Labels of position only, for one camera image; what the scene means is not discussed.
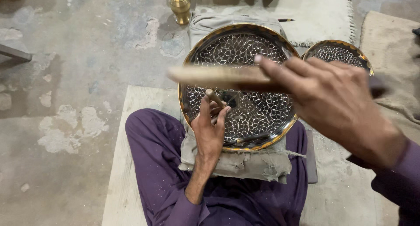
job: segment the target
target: person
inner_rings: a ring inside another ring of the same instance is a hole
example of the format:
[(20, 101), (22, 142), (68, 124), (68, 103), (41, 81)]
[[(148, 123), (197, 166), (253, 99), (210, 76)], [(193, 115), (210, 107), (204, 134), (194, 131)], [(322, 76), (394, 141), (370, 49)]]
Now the person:
[[(420, 225), (420, 147), (381, 115), (363, 69), (316, 58), (291, 58), (280, 66), (256, 55), (255, 63), (292, 94), (298, 116), (351, 152), (352, 162), (375, 171), (372, 188), (400, 206), (400, 225)], [(191, 123), (197, 140), (192, 173), (177, 168), (185, 134), (179, 121), (152, 109), (129, 116), (126, 133), (148, 225), (299, 224), (307, 191), (305, 159), (290, 157), (287, 184), (210, 178), (229, 110), (201, 100)], [(296, 122), (286, 134), (286, 148), (305, 154), (306, 141), (303, 125)]]

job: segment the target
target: concrete floor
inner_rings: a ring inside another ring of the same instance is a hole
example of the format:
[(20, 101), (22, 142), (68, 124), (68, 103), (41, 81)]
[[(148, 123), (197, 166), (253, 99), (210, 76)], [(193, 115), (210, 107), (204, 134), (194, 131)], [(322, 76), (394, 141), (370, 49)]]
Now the concrete floor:
[[(354, 0), (420, 21), (420, 0)], [(101, 225), (127, 85), (164, 77), (189, 51), (166, 0), (0, 0), (0, 224)]]

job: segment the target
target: engraved metal plate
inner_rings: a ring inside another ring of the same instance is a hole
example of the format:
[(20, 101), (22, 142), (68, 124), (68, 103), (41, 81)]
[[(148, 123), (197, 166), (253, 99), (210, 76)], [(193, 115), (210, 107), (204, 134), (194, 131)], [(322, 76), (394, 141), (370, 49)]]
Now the engraved metal plate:
[[(221, 64), (242, 68), (254, 66), (256, 54), (278, 63), (297, 55), (278, 33), (259, 25), (236, 24), (217, 29), (203, 38), (190, 51), (185, 63), (201, 67)], [(190, 124), (200, 111), (200, 100), (207, 88), (188, 84), (179, 84), (178, 88), (181, 108)], [(225, 142), (270, 133), (270, 138), (263, 143), (260, 140), (250, 141), (227, 149), (265, 148), (285, 135), (297, 119), (293, 101), (287, 94), (212, 89), (232, 107), (225, 121)]]
[(354, 45), (344, 41), (321, 41), (310, 47), (302, 55), (302, 59), (315, 57), (326, 62), (338, 61), (356, 67), (362, 67), (373, 75), (373, 69), (366, 56)]

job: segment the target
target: brass rim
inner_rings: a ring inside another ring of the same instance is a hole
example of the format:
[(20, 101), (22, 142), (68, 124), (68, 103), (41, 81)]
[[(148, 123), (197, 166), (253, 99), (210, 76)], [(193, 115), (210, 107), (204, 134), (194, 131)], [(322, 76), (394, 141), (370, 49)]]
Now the brass rim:
[[(255, 28), (257, 28), (261, 31), (269, 32), (271, 35), (277, 36), (277, 38), (280, 41), (286, 43), (286, 47), (293, 53), (294, 56), (299, 57), (299, 54), (297, 53), (295, 48), (290, 44), (290, 42), (288, 40), (286, 40), (282, 35), (277, 33), (276, 31), (274, 31), (274, 30), (272, 30), (272, 29), (270, 29), (266, 26), (258, 25), (258, 24), (255, 24), (255, 23), (235, 23), (235, 24), (231, 24), (231, 25), (228, 25), (228, 26), (220, 27), (220, 28), (210, 32), (206, 36), (204, 36), (201, 40), (199, 40), (197, 42), (197, 44), (195, 44), (195, 46), (193, 48), (191, 48), (191, 50), (188, 52), (186, 58), (184, 59), (183, 65), (185, 66), (187, 64), (187, 62), (190, 60), (191, 56), (195, 53), (196, 50), (198, 50), (198, 48), (203, 44), (204, 41), (207, 41), (211, 37), (213, 37), (214, 35), (218, 35), (222, 32), (226, 32), (226, 31), (229, 31), (229, 30), (232, 30), (232, 29), (240, 29), (240, 28), (247, 27), (247, 26), (252, 26), (252, 27), (255, 27)], [(180, 83), (178, 83), (178, 100), (179, 100), (179, 106), (181, 108), (182, 115), (184, 116), (184, 119), (186, 120), (188, 126), (191, 127), (191, 121), (189, 120), (188, 116), (183, 112), (184, 105), (181, 102), (182, 101), (182, 93), (181, 93), (181, 84)], [(282, 137), (284, 137), (298, 118), (299, 117), (297, 116), (297, 114), (294, 114), (293, 118), (288, 122), (288, 124), (286, 124), (286, 126), (281, 131), (281, 133), (275, 134), (274, 136), (271, 137), (270, 141), (268, 141), (264, 144), (256, 145), (252, 148), (223, 147), (223, 150), (225, 150), (225, 151), (237, 151), (237, 150), (253, 151), (253, 150), (260, 150), (260, 149), (267, 148), (270, 145), (278, 142)]]

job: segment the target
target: fingernail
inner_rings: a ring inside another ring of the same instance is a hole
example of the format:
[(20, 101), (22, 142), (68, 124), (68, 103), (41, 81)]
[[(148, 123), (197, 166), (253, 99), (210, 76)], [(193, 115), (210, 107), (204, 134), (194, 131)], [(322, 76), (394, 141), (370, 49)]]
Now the fingernail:
[(263, 56), (261, 54), (257, 54), (254, 56), (254, 64), (260, 64)]

